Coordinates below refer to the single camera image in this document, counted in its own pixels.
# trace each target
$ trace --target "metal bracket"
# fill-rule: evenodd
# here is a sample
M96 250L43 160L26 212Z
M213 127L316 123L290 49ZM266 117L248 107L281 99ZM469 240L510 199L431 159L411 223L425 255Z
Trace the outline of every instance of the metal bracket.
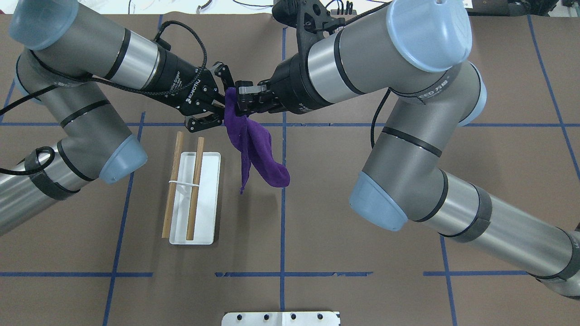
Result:
M194 116L185 117L185 127L189 132L198 132L222 125L223 115L210 114L205 117L196 118Z
M340 313L334 311L227 313L222 326L340 326Z

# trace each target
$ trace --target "chopstick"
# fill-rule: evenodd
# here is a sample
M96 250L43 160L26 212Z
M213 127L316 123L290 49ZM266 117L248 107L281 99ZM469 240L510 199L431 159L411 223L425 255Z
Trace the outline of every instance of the chopstick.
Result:
M204 157L205 138L199 137L197 139L197 151L195 152L195 167L193 170L193 184L199 184L201 178L201 160ZM186 240L193 240L193 232L195 228L195 214L197 212L197 198L200 193L200 187L194 186L191 188L191 200L189 205L189 219L187 222Z
M171 177L169 180L177 180L177 173L179 172L179 160L183 151L183 136L184 133L182 131L177 132L177 137L175 139L175 149L173 151L173 166L171 167ZM161 238L169 238L169 232L171 230L171 217L173 216L173 203L175 202L176 186L177 184L173 182L169 184Z

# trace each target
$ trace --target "black cable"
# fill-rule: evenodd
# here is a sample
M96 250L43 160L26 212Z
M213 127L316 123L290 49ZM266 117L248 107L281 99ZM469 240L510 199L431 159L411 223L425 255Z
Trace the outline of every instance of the black cable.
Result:
M198 72L195 75L195 77L189 83L187 83L185 86L182 86L180 88L173 89L173 90L165 90L163 92L146 92L146 91L143 91L143 90L140 90L140 89L135 89L135 88L131 88L131 87L119 85L119 84L116 84L114 82L110 82L110 81L108 81L106 79L102 79L102 78L95 78L95 77L78 78L78 77L72 77L72 76L69 76L69 75L65 75L65 74L61 73L60 71L57 71L57 70L55 70L55 69L47 66L44 62L42 62L40 60L40 58L38 58L36 56L36 54L33 51L31 51L31 53L38 60L38 63L44 69L48 70L49 72L51 72L51 73L53 73L55 75L58 75L58 76L61 76L61 77L64 77L64 78L68 78L68 79L73 80L73 81L76 81L76 82L91 82L91 81L92 82L98 82L98 83L101 83L101 84L104 84L104 85L107 85L107 86L111 86L111 87L114 87L114 88L118 88L120 90L124 90L124 91L129 92L129 93L141 94L141 95L146 95L146 96L163 96L163 95L176 94L176 93L181 92L182 90L185 90L185 89L190 88L191 86L193 86L194 82L197 79L199 79L201 73L203 72L203 70L205 69L205 66L207 64L207 61L208 61L208 53L205 50L205 45L201 41L201 38L199 37L199 35L197 35L197 33L191 27L189 27L189 26L181 23L180 21L168 20L168 21L164 22L163 24L161 24L161 27L159 28L159 31L157 32L157 35L155 36L155 38L153 38L153 42L159 41L159 38L161 37L161 35L163 34L163 32L165 31L165 29L167 28L167 26L170 26L170 25L178 25L178 26L181 26L181 27L187 29L187 31L189 31L191 34L193 34L193 36L195 37L195 39L199 43L199 45L201 47L201 50L202 50L202 52L204 54L204 61L201 64L200 68L198 69Z
M53 89L55 89L57 87L58 86L56 86L56 85L48 86L48 87L43 88L41 90L38 90L38 91L36 91L36 92L34 92L32 94L29 94L29 95L27 95L25 97L22 97L21 99L18 99L16 101L12 102L11 104L8 104L6 107L4 107L3 109L0 110L0 116L6 114L8 111L10 111L13 108L21 105L22 103L24 103L24 102L26 102L28 100L31 100L31 99L33 99L35 97L38 97L38 96L40 96L40 95L42 95L44 93L50 92L51 90L53 90Z
M371 13L374 13L374 12L377 12L377 11L383 9L384 7L388 6L389 4L390 4L390 2L389 3L383 3L382 5L380 5L380 6L376 7L376 8L373 8L373 9L371 9L369 11L366 11L366 12L364 12L364 13L358 15L358 16L355 16L354 18L352 18L349 21L347 21L346 24L348 25L348 24L354 23L355 21L363 18L364 16L370 15Z
M199 35L197 35L197 33L191 27L189 27L189 26L187 26L187 25L185 25L185 24L183 24L183 23L181 23L179 21L168 20L168 21L164 22L163 24L161 24L161 27L159 28L159 31L157 32L157 35L153 39L154 42L159 41L159 38L161 37L161 35L163 34L163 32L165 31L165 29L169 25L178 25L178 26L181 26L181 27L187 29L191 34L193 34L193 36L195 37L195 39L199 43L199 45L201 47L201 50L202 50L202 52L204 54L204 61L201 64L201 66L199 67L198 72L195 75L195 77L189 83L187 83L187 85L182 86L181 88L174 89L174 90L166 90L164 92L144 92L144 91L142 91L140 89L126 87L126 86L119 85L119 84L116 84L116 83L113 83L113 82L110 82L108 80L101 79L101 78L94 78L94 77L76 78L76 77L71 77L71 76L65 75L65 74L61 73L60 71L57 71L57 70L55 70L55 69L47 66L44 62L42 62L36 56L36 54L33 51L31 51L31 53L38 60L38 63L40 63L40 65L44 69L47 69L49 72L51 72L53 74L56 74L56 75L61 76L61 77L64 77L64 78L68 78L68 79L73 80L73 81L76 81L76 82L90 82L90 81L92 81L92 82L99 82L101 84L105 84L105 85L108 85L108 86L112 86L112 87L118 88L120 90L124 90L126 92L137 93L137 94L141 94L141 95L149 95L149 96L163 96L163 95L175 94L175 93L179 93L182 90L185 90L185 89L191 87L194 84L194 82L200 77L201 73L203 72L203 70L206 67L206 64L207 64L207 61L208 61L208 54L207 54L207 51L205 49L204 43L201 41L201 38L199 37ZM45 94L47 92L50 92L51 90L53 90L55 88L57 88L56 85L51 85L51 86L45 87L45 88L43 88L41 90L38 90L36 92L30 93L29 95L27 95L25 97L22 97L21 99L18 99L16 101L14 101L13 103L7 105L6 107L4 107L4 108L2 108L0 110L0 116L6 114L8 111L10 111L13 108L21 105L22 103L24 103L24 102L26 102L28 100L31 100L31 99L33 99L33 98L35 98L37 96L43 95L43 94ZM54 158L55 158L55 151L52 148L50 148L50 147L40 147L40 148L37 149L37 156L38 156L38 154L40 154L43 151L44 152L48 151L48 153L49 153L50 156L49 156L48 160L44 164L42 164L39 168L33 169L33 170L29 170L29 171L13 171L13 170L8 170L8 169L2 169L2 168L0 168L0 173L4 173L4 174L8 174L8 175L32 175L32 174L35 174L35 173L38 173L38 172L44 170L54 160Z
M48 160L46 160L46 162L41 164L36 169L25 170L25 171L14 171L14 170L0 168L0 173L6 174L6 175L19 175L20 176L20 175L33 175L35 173L42 172L42 170L46 169L46 167L49 166L50 163L52 163L52 161L55 160L55 150L52 149L52 147L48 147L48 146L39 147L36 149L37 159L38 159L38 156L40 155L40 153L48 153L49 156L48 156Z
M237 0L232 0L233 2L240 4L240 5L244 5L244 6L250 6L250 7L261 7L261 8L267 8L267 7L273 7L274 5L251 5L250 3L243 3Z
M391 95L391 89L390 88L387 90L387 92L383 96L383 99L380 101L379 107L376 108L375 116L372 117L372 123L371 123L371 148L375 147L375 125L376 125L376 119L379 117L379 113L382 110L383 106L385 105L385 102L387 102L387 99L389 98L389 95Z

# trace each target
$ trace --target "purple cloth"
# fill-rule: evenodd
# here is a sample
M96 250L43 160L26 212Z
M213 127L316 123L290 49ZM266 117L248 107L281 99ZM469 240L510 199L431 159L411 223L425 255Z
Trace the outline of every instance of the purple cloth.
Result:
M235 115L237 96L235 88L226 90L226 110L224 124L227 135L234 147L242 153L242 187L240 194L250 176L250 167L254 164L258 173L272 187L286 187L290 184L290 174L285 166L277 163L272 157L272 136L261 124L248 117Z

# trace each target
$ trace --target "white metal plate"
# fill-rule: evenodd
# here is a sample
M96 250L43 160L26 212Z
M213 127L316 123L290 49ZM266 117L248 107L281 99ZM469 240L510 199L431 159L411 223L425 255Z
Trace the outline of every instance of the white metal plate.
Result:
M169 242L179 245L211 245L215 233L218 205L219 172L222 156L205 152L201 161L200 193L195 213L193 240L186 240L191 187L177 185ZM191 183L195 167L195 152L183 152L177 181Z
M463 0L463 7L473 9L473 1L472 0Z
M222 326L340 326L340 313L335 311L227 313L223 316Z

